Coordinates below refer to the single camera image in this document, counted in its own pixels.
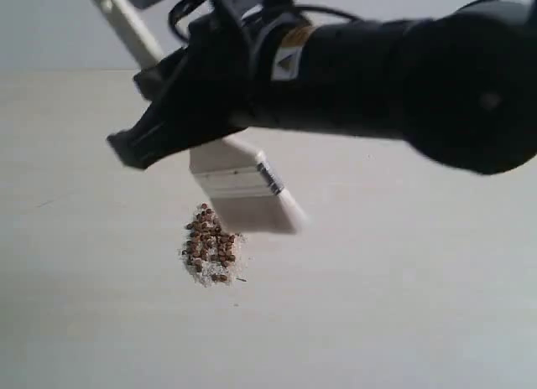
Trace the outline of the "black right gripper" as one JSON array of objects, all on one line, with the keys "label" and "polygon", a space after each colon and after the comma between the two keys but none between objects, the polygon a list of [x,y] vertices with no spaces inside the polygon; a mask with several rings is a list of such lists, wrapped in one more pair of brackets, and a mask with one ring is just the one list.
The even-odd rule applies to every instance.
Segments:
[{"label": "black right gripper", "polygon": [[139,94],[152,103],[134,126],[107,137],[129,168],[145,170],[248,127],[310,130],[309,122],[260,107],[254,80],[261,46],[279,28],[277,17],[294,10],[294,0],[182,0],[169,12],[170,28],[205,1],[213,10],[190,24],[187,46],[133,76]]}]

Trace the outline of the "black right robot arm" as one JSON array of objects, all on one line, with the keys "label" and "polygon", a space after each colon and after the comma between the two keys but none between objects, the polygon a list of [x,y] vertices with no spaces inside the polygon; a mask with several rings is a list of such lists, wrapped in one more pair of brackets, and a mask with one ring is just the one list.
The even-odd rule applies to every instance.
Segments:
[{"label": "black right robot arm", "polygon": [[107,139],[128,167],[249,127],[402,140],[484,175],[536,154],[535,3],[315,26],[294,0],[181,0],[169,25],[204,2],[186,46],[134,78],[149,108]]}]

